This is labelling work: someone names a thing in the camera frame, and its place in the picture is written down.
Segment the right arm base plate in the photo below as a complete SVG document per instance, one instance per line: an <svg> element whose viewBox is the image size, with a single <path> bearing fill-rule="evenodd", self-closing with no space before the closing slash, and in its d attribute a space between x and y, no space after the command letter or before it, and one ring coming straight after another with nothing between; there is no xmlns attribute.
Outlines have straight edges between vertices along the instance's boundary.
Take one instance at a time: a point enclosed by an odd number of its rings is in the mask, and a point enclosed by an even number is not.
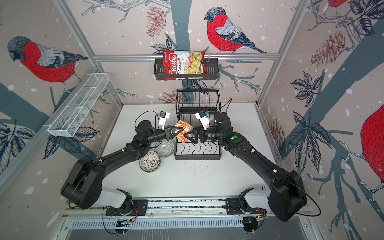
<svg viewBox="0 0 384 240"><path fill-rule="evenodd" d="M245 200L239 198L225 199L224 208L228 215L266 215L267 210L261 208L250 207Z"/></svg>

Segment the orange floral bowl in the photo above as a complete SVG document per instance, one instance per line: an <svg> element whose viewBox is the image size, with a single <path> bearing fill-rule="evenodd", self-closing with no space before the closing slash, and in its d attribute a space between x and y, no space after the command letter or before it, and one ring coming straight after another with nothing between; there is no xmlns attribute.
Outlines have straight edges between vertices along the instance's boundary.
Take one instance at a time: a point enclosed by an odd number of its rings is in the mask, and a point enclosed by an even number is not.
<svg viewBox="0 0 384 240"><path fill-rule="evenodd" d="M193 127L188 122L185 122L182 120L177 121L175 126L183 128L183 131L177 135L178 141L181 143L187 143L189 141L189 139L187 137L185 137L184 134L192 131Z"/></svg>

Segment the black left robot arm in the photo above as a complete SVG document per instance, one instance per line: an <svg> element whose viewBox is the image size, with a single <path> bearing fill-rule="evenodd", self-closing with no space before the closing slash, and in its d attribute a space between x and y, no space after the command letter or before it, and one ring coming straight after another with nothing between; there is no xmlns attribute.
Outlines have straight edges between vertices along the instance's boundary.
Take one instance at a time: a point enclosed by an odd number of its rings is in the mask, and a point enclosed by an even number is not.
<svg viewBox="0 0 384 240"><path fill-rule="evenodd" d="M150 121L141 121L135 128L136 135L132 142L121 150L96 160L78 160L61 188L61 195L81 209L90 208L100 198L106 176L144 157L150 151L152 143L171 140L183 130L184 128L175 126L156 129Z"/></svg>

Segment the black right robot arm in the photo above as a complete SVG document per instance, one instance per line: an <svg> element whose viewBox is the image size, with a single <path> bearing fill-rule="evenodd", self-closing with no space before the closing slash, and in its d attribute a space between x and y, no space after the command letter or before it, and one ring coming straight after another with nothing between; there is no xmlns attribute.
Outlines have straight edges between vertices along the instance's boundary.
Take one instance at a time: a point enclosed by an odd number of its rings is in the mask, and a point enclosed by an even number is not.
<svg viewBox="0 0 384 240"><path fill-rule="evenodd" d="M257 151L246 137L234 131L227 113L216 112L213 116L212 127L198 127L183 136L195 144L218 141L226 151L244 161L271 190L267 199L273 214L287 222L308 203L301 176L296 171L287 172Z"/></svg>

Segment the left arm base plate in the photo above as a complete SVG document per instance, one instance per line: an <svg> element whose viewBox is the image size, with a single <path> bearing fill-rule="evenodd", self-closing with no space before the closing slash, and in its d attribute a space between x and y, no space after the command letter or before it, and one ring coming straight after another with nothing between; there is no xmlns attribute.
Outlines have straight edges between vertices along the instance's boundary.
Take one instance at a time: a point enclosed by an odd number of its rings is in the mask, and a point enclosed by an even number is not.
<svg viewBox="0 0 384 240"><path fill-rule="evenodd" d="M125 216L145 216L148 208L148 200L130 200L120 208L107 207L106 216L125 217Z"/></svg>

